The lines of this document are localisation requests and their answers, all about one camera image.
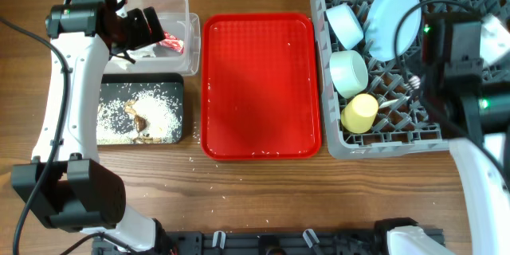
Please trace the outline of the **mint green bowl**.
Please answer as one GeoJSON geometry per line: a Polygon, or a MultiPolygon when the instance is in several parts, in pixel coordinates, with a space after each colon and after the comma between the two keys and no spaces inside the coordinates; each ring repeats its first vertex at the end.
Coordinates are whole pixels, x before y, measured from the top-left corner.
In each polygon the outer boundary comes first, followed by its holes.
{"type": "Polygon", "coordinates": [[[352,98],[367,87],[367,65],[358,52],[354,50],[334,52],[329,64],[331,80],[343,98],[352,98]]]}

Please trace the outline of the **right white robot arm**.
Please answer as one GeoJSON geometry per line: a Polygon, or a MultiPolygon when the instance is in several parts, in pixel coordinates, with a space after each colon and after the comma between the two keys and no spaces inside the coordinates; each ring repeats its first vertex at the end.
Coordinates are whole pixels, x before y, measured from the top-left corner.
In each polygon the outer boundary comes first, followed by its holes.
{"type": "Polygon", "coordinates": [[[486,84],[483,22],[427,14],[419,100],[441,125],[465,196],[473,253],[509,252],[509,85],[486,84]]]}

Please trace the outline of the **red snack wrapper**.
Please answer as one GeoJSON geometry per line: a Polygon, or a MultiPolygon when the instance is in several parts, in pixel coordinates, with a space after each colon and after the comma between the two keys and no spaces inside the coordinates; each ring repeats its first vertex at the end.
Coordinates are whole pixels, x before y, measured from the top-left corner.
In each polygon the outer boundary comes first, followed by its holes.
{"type": "Polygon", "coordinates": [[[168,33],[164,32],[165,38],[158,42],[159,45],[166,47],[170,50],[173,50],[177,53],[184,53],[184,41],[180,38],[168,33]]]}

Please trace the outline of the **light blue bowl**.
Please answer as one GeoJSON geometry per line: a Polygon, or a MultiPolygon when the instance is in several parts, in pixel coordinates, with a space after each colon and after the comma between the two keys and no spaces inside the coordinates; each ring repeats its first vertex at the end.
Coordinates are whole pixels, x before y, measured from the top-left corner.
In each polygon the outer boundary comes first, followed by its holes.
{"type": "Polygon", "coordinates": [[[363,29],[348,4],[327,9],[326,17],[340,44],[346,50],[353,49],[363,40],[363,29]]]}

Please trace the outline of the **white plastic fork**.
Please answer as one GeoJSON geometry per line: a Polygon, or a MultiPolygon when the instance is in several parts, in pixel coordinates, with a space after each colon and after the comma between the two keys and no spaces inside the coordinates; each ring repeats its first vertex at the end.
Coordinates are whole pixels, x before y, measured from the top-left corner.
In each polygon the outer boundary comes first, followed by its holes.
{"type": "Polygon", "coordinates": [[[417,90],[420,88],[420,84],[421,84],[421,79],[419,76],[412,76],[409,81],[408,81],[408,86],[409,86],[409,89],[410,90],[417,90]]]}

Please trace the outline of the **light blue plate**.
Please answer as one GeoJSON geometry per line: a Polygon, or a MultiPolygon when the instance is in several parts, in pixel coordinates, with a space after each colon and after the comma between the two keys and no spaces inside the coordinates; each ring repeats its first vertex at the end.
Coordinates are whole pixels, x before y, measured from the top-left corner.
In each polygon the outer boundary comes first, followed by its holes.
{"type": "MultiPolygon", "coordinates": [[[[374,0],[367,15],[369,26],[365,33],[367,41],[373,41],[370,55],[378,61],[395,58],[394,35],[398,23],[419,0],[374,0]]],[[[415,10],[403,22],[398,33],[397,52],[401,56],[413,44],[422,23],[422,12],[415,10]]]]}

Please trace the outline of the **white plastic spoon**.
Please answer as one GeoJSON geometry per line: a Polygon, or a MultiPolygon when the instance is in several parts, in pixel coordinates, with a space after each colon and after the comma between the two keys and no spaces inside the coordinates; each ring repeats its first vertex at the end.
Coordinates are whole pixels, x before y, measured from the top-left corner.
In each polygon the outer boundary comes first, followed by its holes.
{"type": "Polygon", "coordinates": [[[408,96],[404,96],[404,97],[401,97],[401,98],[398,98],[398,99],[395,99],[395,100],[387,100],[383,103],[381,103],[379,105],[379,108],[380,109],[383,109],[383,108],[389,108],[391,107],[393,104],[398,104],[398,103],[404,103],[405,101],[407,101],[409,99],[408,96]]]}

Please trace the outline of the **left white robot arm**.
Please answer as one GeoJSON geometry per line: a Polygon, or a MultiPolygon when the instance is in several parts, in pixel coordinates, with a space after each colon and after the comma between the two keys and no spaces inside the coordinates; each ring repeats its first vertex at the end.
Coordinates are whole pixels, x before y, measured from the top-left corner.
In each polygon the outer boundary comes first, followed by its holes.
{"type": "Polygon", "coordinates": [[[173,254],[161,224],[126,202],[125,185],[100,163],[96,143],[100,86],[118,54],[164,38],[151,7],[120,16],[127,0],[65,0],[45,20],[41,43],[52,69],[41,134],[27,164],[14,166],[11,184],[47,229],[98,237],[131,254],[173,254]]]}

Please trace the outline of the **yellow plastic cup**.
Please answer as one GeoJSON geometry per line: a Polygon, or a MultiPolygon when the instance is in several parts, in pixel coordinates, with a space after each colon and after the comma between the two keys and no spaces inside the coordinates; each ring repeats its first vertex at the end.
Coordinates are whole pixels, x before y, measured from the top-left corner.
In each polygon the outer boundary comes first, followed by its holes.
{"type": "Polygon", "coordinates": [[[355,96],[341,112],[341,123],[351,133],[362,134],[369,131],[379,111],[378,101],[370,94],[355,96]]]}

